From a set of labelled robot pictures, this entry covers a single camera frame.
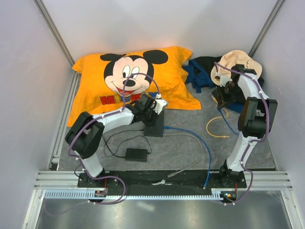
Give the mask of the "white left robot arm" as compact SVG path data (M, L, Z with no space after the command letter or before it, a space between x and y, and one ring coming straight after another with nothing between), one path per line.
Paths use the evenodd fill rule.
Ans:
M69 145L68 155L80 160L88 175L88 182L93 187L104 184L104 168L99 162L96 151L103 134L115 128L142 122L152 127L166 108L168 102L156 95L155 98L142 94L139 100L103 114L91 115L82 112L68 131L65 141Z

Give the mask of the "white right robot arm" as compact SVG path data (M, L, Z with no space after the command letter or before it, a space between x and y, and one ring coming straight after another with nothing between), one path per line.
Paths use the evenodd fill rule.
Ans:
M243 183L249 155L257 143L267 140L278 106L262 90L254 69L236 64L229 72L229 78L216 74L221 79L216 88L218 110L235 102L240 95L244 96L245 103L238 118L237 142L219 171L218 182L225 188Z

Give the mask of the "black network switch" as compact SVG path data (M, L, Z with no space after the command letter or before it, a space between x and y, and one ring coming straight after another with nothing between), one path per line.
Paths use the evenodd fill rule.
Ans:
M160 116L155 121L153 126L145 126L144 128L144 136L149 137L163 137L164 133L164 111L160 113Z

